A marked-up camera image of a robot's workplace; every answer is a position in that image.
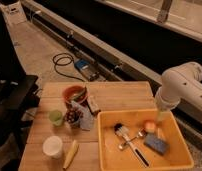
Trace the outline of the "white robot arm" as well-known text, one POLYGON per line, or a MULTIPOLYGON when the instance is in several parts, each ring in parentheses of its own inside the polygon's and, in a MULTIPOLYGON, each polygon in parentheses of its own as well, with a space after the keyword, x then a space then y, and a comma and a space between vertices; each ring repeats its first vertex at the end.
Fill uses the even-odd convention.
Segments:
POLYGON ((161 81, 155 94, 160 111, 172 110, 184 99, 202 112, 202 66, 199 63, 171 67, 162 73, 161 81))

